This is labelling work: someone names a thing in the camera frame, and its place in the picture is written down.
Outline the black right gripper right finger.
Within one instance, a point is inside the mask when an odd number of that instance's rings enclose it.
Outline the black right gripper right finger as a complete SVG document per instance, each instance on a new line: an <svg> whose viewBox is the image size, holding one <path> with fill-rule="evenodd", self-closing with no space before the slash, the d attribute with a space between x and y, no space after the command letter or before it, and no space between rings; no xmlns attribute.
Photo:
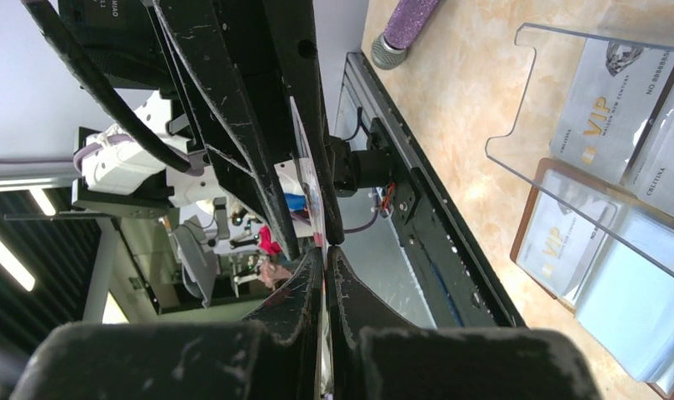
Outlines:
<svg viewBox="0 0 674 400"><path fill-rule="evenodd" d="M336 399L598 399L566 336L519 327L423 329L386 305L336 246L326 255Z"/></svg>

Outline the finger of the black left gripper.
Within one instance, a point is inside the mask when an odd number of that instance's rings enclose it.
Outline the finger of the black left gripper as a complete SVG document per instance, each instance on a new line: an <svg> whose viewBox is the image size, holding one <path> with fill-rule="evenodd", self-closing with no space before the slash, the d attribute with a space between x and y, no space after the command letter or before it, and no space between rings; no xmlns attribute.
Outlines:
<svg viewBox="0 0 674 400"><path fill-rule="evenodd" d="M326 223L326 240L343 243L342 216L333 185L329 131L317 55L312 1L263 3L287 94L294 98L315 164Z"/></svg>

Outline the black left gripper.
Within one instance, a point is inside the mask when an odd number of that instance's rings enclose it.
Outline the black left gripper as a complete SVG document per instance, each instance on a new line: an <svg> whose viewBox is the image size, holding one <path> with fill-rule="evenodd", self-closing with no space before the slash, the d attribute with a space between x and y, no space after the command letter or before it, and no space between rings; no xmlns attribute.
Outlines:
<svg viewBox="0 0 674 400"><path fill-rule="evenodd" d="M138 0L59 0L59 16L114 88L173 88L148 7ZM156 1L153 8L218 132L202 135L220 186L270 228L285 256L301 248L284 191L212 3Z"/></svg>

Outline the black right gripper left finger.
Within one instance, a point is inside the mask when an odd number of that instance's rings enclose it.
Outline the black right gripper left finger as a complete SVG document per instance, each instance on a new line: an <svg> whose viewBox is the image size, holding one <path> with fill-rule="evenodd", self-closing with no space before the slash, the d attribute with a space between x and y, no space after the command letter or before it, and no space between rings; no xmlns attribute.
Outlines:
<svg viewBox="0 0 674 400"><path fill-rule="evenodd" d="M236 322L74 323L54 330L15 399L316 399L323 256Z"/></svg>

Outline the brown leather card holder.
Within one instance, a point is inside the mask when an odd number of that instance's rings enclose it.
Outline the brown leather card holder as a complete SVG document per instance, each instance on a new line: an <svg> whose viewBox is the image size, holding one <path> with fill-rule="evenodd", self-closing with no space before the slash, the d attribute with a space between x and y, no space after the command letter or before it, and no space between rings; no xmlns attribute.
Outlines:
<svg viewBox="0 0 674 400"><path fill-rule="evenodd" d="M607 233L577 295L549 294L626 374L674 399L674 219L550 158L533 188Z"/></svg>

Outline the clear plastic card box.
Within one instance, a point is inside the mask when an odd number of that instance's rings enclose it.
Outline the clear plastic card box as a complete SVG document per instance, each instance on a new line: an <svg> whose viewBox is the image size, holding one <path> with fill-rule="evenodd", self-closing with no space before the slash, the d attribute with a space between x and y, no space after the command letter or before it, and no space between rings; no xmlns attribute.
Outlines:
<svg viewBox="0 0 674 400"><path fill-rule="evenodd" d="M525 23L512 130L487 156L532 186L511 260L557 298L674 296L674 39Z"/></svg>

